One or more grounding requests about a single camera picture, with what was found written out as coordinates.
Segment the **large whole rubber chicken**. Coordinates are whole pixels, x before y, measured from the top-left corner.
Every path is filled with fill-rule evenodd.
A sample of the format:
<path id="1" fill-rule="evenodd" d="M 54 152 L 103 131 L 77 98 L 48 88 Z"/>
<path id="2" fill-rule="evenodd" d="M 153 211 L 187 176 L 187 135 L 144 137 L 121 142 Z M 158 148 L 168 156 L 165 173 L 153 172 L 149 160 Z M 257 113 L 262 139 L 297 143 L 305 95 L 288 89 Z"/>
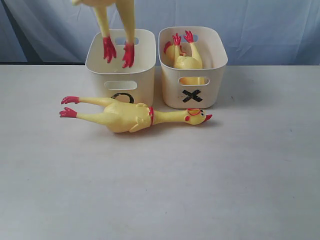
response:
<path id="1" fill-rule="evenodd" d="M 107 8 L 115 5 L 126 34 L 123 68 L 131 68 L 135 61 L 135 2 L 133 0 L 73 0 L 72 5 L 86 5 L 93 8 L 102 36 L 103 58 L 108 63 L 117 57 L 116 48 L 111 39 Z"/>

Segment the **cream bin marked cross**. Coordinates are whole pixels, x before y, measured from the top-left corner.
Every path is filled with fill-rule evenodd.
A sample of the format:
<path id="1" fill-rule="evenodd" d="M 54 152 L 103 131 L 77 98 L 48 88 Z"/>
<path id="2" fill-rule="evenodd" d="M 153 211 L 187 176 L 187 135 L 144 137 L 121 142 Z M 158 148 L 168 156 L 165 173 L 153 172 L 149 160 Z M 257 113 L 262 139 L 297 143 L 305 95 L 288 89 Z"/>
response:
<path id="1" fill-rule="evenodd" d="M 189 43 L 185 40 L 185 31 L 191 31 L 196 48 L 201 56 L 203 69 L 177 69 L 174 61 L 164 54 L 166 42 L 174 44 L 173 35 L 181 36 L 180 45 L 191 56 Z M 161 64 L 162 96 L 164 102 L 175 109 L 212 106 L 217 99 L 228 57 L 219 34 L 204 26 L 173 26 L 162 29 L 158 35 L 158 54 Z M 204 77 L 203 85 L 183 85 L 183 77 Z"/>

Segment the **severed rubber chicken head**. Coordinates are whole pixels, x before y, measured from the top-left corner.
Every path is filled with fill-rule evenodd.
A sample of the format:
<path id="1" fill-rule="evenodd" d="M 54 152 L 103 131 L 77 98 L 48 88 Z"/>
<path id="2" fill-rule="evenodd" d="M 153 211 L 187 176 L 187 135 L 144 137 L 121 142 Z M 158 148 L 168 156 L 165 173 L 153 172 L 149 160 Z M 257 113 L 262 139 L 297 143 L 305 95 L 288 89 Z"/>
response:
<path id="1" fill-rule="evenodd" d="M 170 41 L 166 42 L 164 49 L 163 49 L 163 52 L 170 61 L 174 61 L 174 59 L 175 59 L 175 45 L 172 42 L 170 42 Z M 184 57 L 187 55 L 187 53 L 185 51 L 183 51 L 182 45 L 179 46 L 179 54 Z"/>

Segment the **headless rubber chicken body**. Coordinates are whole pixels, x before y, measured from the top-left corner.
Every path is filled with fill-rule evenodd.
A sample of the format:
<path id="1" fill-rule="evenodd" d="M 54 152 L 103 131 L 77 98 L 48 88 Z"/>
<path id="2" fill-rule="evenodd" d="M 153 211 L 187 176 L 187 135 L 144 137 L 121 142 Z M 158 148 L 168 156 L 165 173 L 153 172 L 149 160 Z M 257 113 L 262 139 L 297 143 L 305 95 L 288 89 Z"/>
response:
<path id="1" fill-rule="evenodd" d="M 203 61 L 194 43 L 194 36 L 190 30 L 185 31 L 184 39 L 189 43 L 191 56 L 180 54 L 181 36 L 176 33 L 172 36 L 174 43 L 174 63 L 173 67 L 181 70 L 203 69 Z M 182 85 L 204 85 L 205 78 L 197 77 L 182 77 L 180 79 Z"/>

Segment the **blue-grey backdrop curtain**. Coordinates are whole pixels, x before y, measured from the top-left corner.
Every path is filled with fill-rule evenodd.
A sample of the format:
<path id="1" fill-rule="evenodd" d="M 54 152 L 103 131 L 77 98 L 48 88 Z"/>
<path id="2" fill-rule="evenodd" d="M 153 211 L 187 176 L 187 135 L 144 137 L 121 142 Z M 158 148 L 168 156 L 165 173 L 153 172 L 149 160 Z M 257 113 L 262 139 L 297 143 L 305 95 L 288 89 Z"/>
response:
<path id="1" fill-rule="evenodd" d="M 229 65 L 318 65 L 317 0 L 137 0 L 135 24 L 158 35 L 168 27 L 208 27 Z M 82 63 L 100 31 L 94 10 L 69 0 L 3 0 L 2 62 Z"/>

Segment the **cream bin marked circle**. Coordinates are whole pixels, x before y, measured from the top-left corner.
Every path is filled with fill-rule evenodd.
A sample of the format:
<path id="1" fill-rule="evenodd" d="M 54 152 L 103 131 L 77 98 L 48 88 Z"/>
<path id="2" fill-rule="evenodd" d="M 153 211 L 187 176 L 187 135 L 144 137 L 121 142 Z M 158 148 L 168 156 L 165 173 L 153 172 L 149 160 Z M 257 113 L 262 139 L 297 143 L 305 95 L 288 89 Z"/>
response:
<path id="1" fill-rule="evenodd" d="M 151 106 L 154 101 L 157 51 L 154 33 L 146 29 L 135 30 L 135 57 L 131 68 L 122 68 L 125 31 L 111 29 L 110 33 L 117 58 L 113 58 L 110 63 L 103 59 L 104 48 L 100 32 L 94 36 L 86 56 L 85 66 L 96 88 L 96 96 Z"/>

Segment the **whole rubber chicken near bins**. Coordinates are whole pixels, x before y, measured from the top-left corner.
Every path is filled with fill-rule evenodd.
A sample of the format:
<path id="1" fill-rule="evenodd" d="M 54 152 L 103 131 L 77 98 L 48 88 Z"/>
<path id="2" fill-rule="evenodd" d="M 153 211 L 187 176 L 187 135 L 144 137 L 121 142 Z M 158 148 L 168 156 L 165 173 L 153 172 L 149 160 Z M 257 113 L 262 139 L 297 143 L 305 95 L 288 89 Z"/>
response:
<path id="1" fill-rule="evenodd" d="M 163 123 L 186 123 L 195 126 L 205 123 L 213 116 L 199 108 L 161 112 L 143 102 L 127 103 L 110 97 L 66 96 L 61 101 L 61 104 L 69 103 L 93 104 L 104 107 L 104 110 L 100 113 L 87 114 L 65 107 L 59 112 L 61 118 L 77 118 L 97 123 L 106 126 L 114 133 L 134 133 Z"/>

